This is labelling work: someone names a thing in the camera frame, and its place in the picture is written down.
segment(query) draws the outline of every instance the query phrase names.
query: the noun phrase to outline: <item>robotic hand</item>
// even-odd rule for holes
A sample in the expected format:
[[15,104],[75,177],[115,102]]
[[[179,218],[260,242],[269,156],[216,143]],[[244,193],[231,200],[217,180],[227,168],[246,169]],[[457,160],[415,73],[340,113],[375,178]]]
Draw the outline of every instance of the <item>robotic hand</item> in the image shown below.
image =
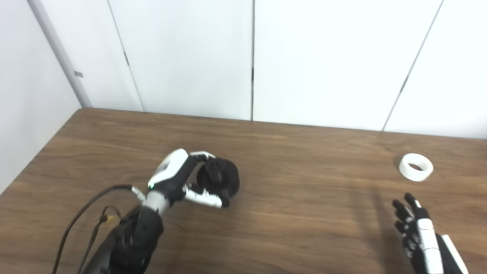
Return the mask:
[[450,237],[435,233],[428,211],[410,193],[406,193],[404,199],[412,211],[394,200],[399,218],[395,226],[402,235],[404,250],[416,274],[468,274]]
[[[189,176],[199,163],[204,165],[198,171],[197,184],[188,184]],[[186,199],[216,208],[228,207],[230,198],[236,194],[239,186],[238,170],[231,161],[204,151],[187,153],[184,149],[175,150],[162,161],[150,178],[146,195],[131,185],[117,185],[102,191],[81,209],[61,240],[53,274],[57,271],[64,241],[74,222],[95,200],[111,190],[132,191],[141,205],[121,218],[120,224],[109,233],[83,268],[96,234],[92,236],[77,273],[143,274],[164,231],[162,216],[176,201]]]

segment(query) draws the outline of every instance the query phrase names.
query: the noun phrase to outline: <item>white wall panel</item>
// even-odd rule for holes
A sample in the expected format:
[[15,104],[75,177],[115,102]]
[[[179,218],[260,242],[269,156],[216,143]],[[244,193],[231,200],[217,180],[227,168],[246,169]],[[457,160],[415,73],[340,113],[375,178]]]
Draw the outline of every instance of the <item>white wall panel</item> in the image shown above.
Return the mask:
[[0,1],[0,193],[79,108],[27,1]]
[[110,0],[146,111],[250,119],[252,0]]
[[106,0],[29,1],[61,61],[83,73],[79,92],[89,106],[143,110]]
[[444,1],[386,131],[487,138],[486,15],[486,1]]
[[381,130],[440,0],[256,0],[254,119]]

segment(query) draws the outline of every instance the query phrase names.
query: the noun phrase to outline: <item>roll of tape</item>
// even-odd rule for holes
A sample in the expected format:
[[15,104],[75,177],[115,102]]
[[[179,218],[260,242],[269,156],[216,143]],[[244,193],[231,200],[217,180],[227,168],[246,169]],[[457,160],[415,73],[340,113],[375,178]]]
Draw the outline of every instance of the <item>roll of tape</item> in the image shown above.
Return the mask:
[[[410,164],[418,166],[421,170],[413,168]],[[421,182],[431,175],[433,172],[433,164],[423,155],[409,153],[402,157],[399,163],[399,171],[409,180]]]

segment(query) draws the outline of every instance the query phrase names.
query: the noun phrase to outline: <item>wooden table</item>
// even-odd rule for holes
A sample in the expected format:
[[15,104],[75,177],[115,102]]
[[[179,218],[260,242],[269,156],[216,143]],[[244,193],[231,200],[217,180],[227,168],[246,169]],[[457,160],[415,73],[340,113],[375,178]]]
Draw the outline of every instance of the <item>wooden table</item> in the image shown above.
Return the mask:
[[[472,274],[487,269],[487,141],[99,109],[78,111],[0,196],[0,273],[50,273],[73,215],[112,184],[141,189],[177,148],[234,161],[228,209],[189,202],[164,218],[147,273],[412,274],[394,228],[394,198],[412,192]],[[405,153],[427,156],[425,182],[405,179]],[[73,228],[58,273],[74,273],[101,209]],[[115,225],[103,226],[95,246]]]

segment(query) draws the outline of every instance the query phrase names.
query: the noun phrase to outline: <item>wire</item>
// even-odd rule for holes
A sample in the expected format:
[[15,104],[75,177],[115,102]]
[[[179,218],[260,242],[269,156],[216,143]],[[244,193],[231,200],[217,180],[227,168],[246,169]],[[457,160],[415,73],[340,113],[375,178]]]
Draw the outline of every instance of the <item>wire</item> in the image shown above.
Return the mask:
[[71,230],[71,228],[73,227],[73,225],[76,223],[76,221],[79,219],[79,217],[94,203],[96,202],[96,200],[98,200],[100,197],[102,197],[103,195],[113,191],[113,190],[119,190],[119,189],[125,189],[125,190],[129,190],[131,191],[132,190],[132,186],[131,185],[114,185],[114,186],[111,186],[103,191],[101,191],[100,193],[98,193],[97,195],[95,195],[95,197],[93,197],[88,203],[86,203],[85,206],[83,206],[79,212],[74,216],[74,218],[71,220],[71,222],[69,223],[68,227],[66,228],[66,230],[64,231],[64,234],[61,238],[61,243],[59,244],[59,249],[57,251],[57,255],[56,255],[56,261],[54,262],[54,267],[53,267],[53,271],[52,271],[52,274],[56,274],[57,272],[57,268],[59,266],[59,261],[61,260],[61,255],[62,255],[62,250],[64,248],[64,244],[66,243],[66,238],[68,237],[68,234],[69,234],[69,231]]
[[83,270],[83,266],[85,265],[85,262],[86,262],[86,259],[88,258],[88,255],[90,254],[91,247],[93,246],[94,241],[96,239],[96,236],[98,235],[98,230],[99,230],[101,224],[108,221],[108,216],[105,214],[105,212],[109,208],[112,208],[113,210],[115,210],[118,218],[122,219],[122,215],[120,214],[120,211],[118,210],[118,208],[111,206],[111,205],[105,206],[105,209],[103,209],[103,211],[101,213],[100,220],[98,221],[98,223],[93,228],[93,232],[92,232],[92,236],[90,238],[90,242],[88,243],[88,247],[86,248],[85,254],[83,255],[83,259],[81,260],[81,263],[79,264],[78,271],[76,272],[76,274],[80,274],[81,270]]

